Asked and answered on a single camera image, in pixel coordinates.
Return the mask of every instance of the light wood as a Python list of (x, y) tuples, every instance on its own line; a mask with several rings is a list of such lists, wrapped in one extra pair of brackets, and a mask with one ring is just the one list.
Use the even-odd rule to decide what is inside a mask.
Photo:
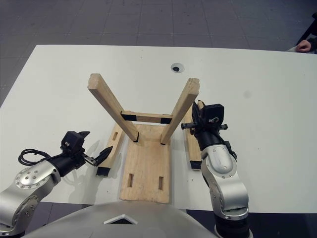
[(138, 130), (132, 122), (125, 121), (122, 118), (120, 113), (124, 111), (124, 109), (100, 74), (93, 73), (90, 75), (88, 89), (104, 107), (104, 109), (106, 109), (110, 116), (112, 116), (112, 118), (118, 123), (122, 130), (129, 136), (129, 138), (136, 141), (138, 138)]
[(136, 125), (139, 142), (129, 141), (120, 199), (169, 203), (170, 141), (160, 144), (161, 125)]
[(108, 173), (110, 169), (112, 168), (112, 165), (115, 161), (115, 158), (117, 157), (118, 151), (120, 150), (120, 146), (122, 144), (123, 138), (125, 133), (121, 129), (121, 127), (116, 123), (112, 129), (112, 133), (109, 137), (108, 143), (106, 147), (113, 146), (110, 154), (108, 155), (108, 158), (106, 158), (105, 161), (103, 161), (99, 166), (97, 170), (97, 175), (99, 176), (108, 176)]
[(205, 104), (204, 104), (204, 102), (203, 102), (203, 101), (198, 100), (198, 102), (197, 102), (197, 106), (198, 106), (198, 108), (199, 108), (199, 110), (200, 110), (200, 109), (202, 109), (202, 108), (205, 106)]
[[(193, 122), (192, 106), (189, 108), (189, 110), (187, 111), (183, 119), (183, 123), (191, 123), (191, 122)], [(202, 157), (200, 155), (201, 152), (200, 152), (197, 139), (194, 137), (194, 135), (191, 135), (190, 129), (185, 129), (185, 135), (186, 135), (186, 143), (187, 143), (187, 149), (188, 149), (188, 155), (189, 155), (189, 162), (193, 170), (199, 170), (202, 163)]]
[(133, 119), (125, 119), (132, 121), (142, 121), (142, 122), (154, 122), (161, 124), (169, 124), (172, 120), (172, 115), (165, 114), (151, 114), (151, 113), (135, 113), (130, 111), (121, 112), (121, 115), (124, 117), (129, 116)]
[(172, 112), (172, 121), (166, 125), (161, 135), (161, 144), (166, 144), (184, 118), (189, 107), (199, 94), (199, 80), (189, 78)]

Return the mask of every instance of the person's hand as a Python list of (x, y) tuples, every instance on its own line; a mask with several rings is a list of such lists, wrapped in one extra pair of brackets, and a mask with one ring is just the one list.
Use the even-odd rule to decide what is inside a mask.
[(301, 53), (307, 53), (311, 50), (312, 45), (307, 40), (302, 40), (297, 46), (296, 51)]

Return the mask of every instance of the white table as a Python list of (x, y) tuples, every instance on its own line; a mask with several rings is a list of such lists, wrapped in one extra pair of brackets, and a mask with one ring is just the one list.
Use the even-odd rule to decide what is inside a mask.
[[(170, 66), (179, 62), (183, 73)], [(222, 131), (238, 155), (251, 212), (316, 213), (317, 56), (170, 47), (36, 46), (0, 109), (0, 190), (23, 168), (25, 148), (55, 155), (68, 130), (89, 130), (87, 154), (104, 149), (113, 119), (87, 89), (100, 73), (126, 110), (169, 114), (189, 77), (199, 99), (225, 106)], [(97, 204), (120, 193), (126, 137), (111, 172), (84, 165), (44, 201)], [(172, 204), (211, 210), (201, 173), (189, 169), (184, 132), (172, 137)]]

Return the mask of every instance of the round hole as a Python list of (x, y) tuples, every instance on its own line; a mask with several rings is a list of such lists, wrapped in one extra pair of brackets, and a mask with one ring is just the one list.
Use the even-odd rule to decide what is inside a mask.
[(184, 71), (184, 65), (182, 65), (181, 63), (174, 63), (171, 65), (170, 69), (174, 72), (174, 73), (181, 73)]

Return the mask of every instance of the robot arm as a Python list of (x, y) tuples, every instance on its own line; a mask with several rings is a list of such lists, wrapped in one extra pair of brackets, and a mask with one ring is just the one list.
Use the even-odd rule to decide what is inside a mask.
[(210, 189), (215, 232), (223, 238), (248, 238), (252, 237), (247, 221), (248, 193), (237, 173), (237, 156), (219, 134), (228, 128), (221, 125), (223, 114), (222, 105), (205, 106), (199, 101), (193, 104), (193, 123), (182, 124), (182, 129), (191, 130), (201, 150), (201, 170)]
[[(0, 193), (0, 237), (22, 236), (28, 227), (38, 203), (60, 182), (60, 178), (86, 162), (98, 166), (110, 154), (112, 147), (104, 149), (98, 157), (91, 158), (82, 148), (88, 131), (68, 131), (62, 140), (62, 153), (53, 157), (32, 149), (24, 150), (19, 162), (32, 165), (20, 171), (14, 182)], [(45, 154), (39, 162), (28, 162), (23, 154)]]

